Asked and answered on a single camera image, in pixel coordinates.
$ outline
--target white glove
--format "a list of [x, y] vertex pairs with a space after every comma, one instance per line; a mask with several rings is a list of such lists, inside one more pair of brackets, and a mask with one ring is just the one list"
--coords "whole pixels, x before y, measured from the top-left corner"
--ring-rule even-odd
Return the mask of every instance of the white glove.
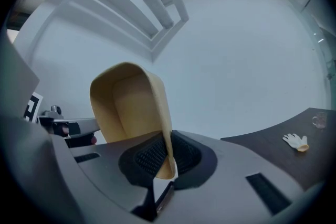
[[285, 140], [292, 148], [296, 148], [300, 152], [303, 152], [309, 149], [306, 136], [303, 136], [301, 139], [296, 134], [287, 134], [287, 135], [284, 135], [282, 139]]

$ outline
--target black mesh grille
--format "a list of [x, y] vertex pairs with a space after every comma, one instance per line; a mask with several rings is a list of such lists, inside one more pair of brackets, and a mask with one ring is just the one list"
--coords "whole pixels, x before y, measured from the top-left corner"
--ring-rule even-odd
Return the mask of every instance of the black mesh grille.
[[172, 145], [179, 175], [183, 175], [200, 163], [202, 154], [195, 146], [176, 135], [172, 136]]
[[261, 173], [246, 179], [273, 215], [290, 205], [290, 201]]
[[135, 156], [135, 162], [147, 173], [155, 176], [167, 156], [167, 149], [163, 137], [151, 144], [147, 149], [140, 151]]
[[98, 157], [100, 157], [98, 153], [90, 153], [90, 154], [75, 157], [75, 161], [77, 163], [82, 163], [82, 162], [88, 161], [90, 159], [98, 158]]

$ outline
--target beige plastic scoop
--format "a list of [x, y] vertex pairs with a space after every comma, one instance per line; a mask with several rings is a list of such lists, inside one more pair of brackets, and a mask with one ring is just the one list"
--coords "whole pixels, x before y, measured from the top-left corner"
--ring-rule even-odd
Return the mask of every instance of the beige plastic scoop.
[[107, 143], [162, 131], [168, 156], [156, 177], [174, 177], [172, 121], [164, 85], [158, 76], [134, 63], [120, 63], [93, 80], [90, 99]]

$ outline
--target dark wooden table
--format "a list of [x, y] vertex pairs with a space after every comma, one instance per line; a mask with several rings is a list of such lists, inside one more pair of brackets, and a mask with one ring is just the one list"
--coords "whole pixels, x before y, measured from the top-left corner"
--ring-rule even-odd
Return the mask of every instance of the dark wooden table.
[[[327, 113], [327, 126], [317, 129], [312, 118], [317, 112]], [[298, 152], [283, 136], [295, 133], [308, 138], [309, 149]], [[222, 138], [254, 151], [291, 175], [303, 189], [324, 180], [336, 156], [336, 111], [309, 108], [297, 116], [273, 127], [240, 136]]]

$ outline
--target black slot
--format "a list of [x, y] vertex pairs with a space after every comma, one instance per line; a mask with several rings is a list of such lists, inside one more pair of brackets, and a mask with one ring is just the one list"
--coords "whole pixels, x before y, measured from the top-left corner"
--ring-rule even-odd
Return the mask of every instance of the black slot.
[[94, 158], [98, 158], [100, 157], [100, 155], [98, 153], [89, 153], [89, 154], [86, 154], [86, 155], [81, 155], [81, 156], [77, 156], [75, 157], [75, 161], [77, 163], [82, 163], [82, 162], [86, 162], [90, 159], [94, 159]]
[[273, 215], [290, 205], [290, 201], [261, 173], [246, 179]]

